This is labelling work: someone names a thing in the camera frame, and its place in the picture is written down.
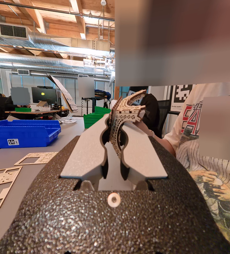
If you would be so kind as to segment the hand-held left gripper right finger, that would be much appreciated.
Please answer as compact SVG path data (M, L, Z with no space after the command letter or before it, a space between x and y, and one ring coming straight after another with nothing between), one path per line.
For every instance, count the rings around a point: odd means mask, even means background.
M121 149L120 172L124 180L135 188L139 181L164 179L167 173L148 138L133 123L125 122L120 129Z

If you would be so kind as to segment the blue plastic bin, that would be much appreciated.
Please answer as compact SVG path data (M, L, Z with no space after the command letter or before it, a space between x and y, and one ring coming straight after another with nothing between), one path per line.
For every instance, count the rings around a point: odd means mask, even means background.
M1 148L47 147L61 132L57 120L1 120Z

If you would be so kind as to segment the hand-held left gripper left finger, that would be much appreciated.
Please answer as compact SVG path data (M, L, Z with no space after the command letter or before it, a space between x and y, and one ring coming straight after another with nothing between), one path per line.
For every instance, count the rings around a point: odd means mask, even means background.
M89 180L98 188L99 180L108 173L105 144L109 142L109 119L110 116L103 116L81 134L60 177Z

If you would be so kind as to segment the ceiling vent grille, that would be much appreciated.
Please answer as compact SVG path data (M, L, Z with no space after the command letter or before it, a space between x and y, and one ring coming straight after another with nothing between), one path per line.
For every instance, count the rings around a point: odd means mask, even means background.
M28 40L28 27L23 25L0 23L0 36Z

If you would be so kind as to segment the black white marker sign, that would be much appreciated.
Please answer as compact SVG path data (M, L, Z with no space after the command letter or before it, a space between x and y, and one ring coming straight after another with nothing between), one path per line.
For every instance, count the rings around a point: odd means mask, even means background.
M190 85L174 85L172 91L172 98L171 98L171 111L172 112L181 112L183 109L183 104L189 94L191 93L193 87L196 84Z

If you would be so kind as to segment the wooden tower base model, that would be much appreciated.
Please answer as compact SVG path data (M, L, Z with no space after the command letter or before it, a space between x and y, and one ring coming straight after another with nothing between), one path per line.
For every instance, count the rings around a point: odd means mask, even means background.
M142 99L146 94L146 90L138 91L126 98L122 96L117 100L110 113L109 122L109 140L113 145L113 148L118 156L121 158L121 147L120 147L120 128L126 121L136 122L140 120L139 112L145 110L145 105L132 104L139 99Z

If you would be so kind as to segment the person's right forearm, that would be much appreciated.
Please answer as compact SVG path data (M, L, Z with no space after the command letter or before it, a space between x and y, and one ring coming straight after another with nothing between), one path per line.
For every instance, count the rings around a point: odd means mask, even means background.
M166 140L158 138L156 135L153 136L167 151L169 151L174 157L176 157L176 152L172 145Z

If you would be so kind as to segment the black computer monitor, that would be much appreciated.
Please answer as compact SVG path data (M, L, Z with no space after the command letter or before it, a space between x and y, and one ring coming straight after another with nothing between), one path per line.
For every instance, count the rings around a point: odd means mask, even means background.
M57 103L56 89L31 87L33 103L45 101L48 104Z

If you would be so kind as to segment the metal air duct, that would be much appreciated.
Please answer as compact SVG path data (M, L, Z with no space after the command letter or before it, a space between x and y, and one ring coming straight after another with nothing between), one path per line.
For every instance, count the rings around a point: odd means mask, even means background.
M108 56L110 54L110 43L107 41L52 38L47 34L33 33L30 31L28 32L28 39L0 36L0 44L83 55Z
M85 65L83 61L0 53L0 68L74 74L111 75L114 68Z

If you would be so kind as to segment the long wooden parts sheet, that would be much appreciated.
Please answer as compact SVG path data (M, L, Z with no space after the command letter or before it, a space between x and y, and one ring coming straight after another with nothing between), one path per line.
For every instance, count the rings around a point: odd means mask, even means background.
M24 156L22 159L20 159L18 162L16 162L14 165L36 165L36 164L46 164L48 163L58 152L41 152L41 153L29 153L26 156ZM35 162L33 163L23 163L25 159L28 158L37 158Z

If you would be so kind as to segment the black office chair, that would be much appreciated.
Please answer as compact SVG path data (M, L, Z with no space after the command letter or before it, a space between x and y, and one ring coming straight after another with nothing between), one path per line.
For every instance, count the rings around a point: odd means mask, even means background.
M162 138L162 130L168 113L171 111L171 99L158 101L160 120L158 124L158 137Z

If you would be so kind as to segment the person's printed shirt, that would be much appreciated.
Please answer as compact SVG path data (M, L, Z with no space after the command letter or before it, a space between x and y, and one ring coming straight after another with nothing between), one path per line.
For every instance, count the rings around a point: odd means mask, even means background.
M219 96L230 96L230 82L197 84L164 139L196 182L216 224L230 242L230 160L201 156L198 140L203 98Z

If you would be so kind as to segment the wooden document stand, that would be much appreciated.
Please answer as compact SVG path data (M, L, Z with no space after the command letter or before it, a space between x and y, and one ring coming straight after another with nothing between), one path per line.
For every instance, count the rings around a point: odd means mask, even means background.
M61 97L64 99L66 102L66 105L68 106L69 113L66 117L61 117L59 121L61 123L75 123L76 120L72 119L73 118L73 113L78 112L78 108L76 104L74 103L73 99L70 97L70 101L68 102L67 99L63 93L61 93Z

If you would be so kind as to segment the printed instruction sheet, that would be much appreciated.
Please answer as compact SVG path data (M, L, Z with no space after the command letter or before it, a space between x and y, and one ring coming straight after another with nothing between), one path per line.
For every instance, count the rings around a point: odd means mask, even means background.
M72 96L69 94L69 92L66 90L66 88L61 84L61 82L56 79L55 77L51 76L50 74L46 74L47 78L49 78L54 84L58 86L60 91L62 92L62 97L64 101L66 102L66 105L71 113L78 112L78 108L72 99Z

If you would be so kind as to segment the person's right hand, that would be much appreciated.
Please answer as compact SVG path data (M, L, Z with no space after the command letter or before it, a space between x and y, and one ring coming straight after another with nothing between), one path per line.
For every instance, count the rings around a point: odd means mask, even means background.
M139 129L141 129L144 133L146 133L148 136L150 137L155 137L155 133L150 130L147 125L143 122L143 121L140 121L140 122L135 122L134 123Z

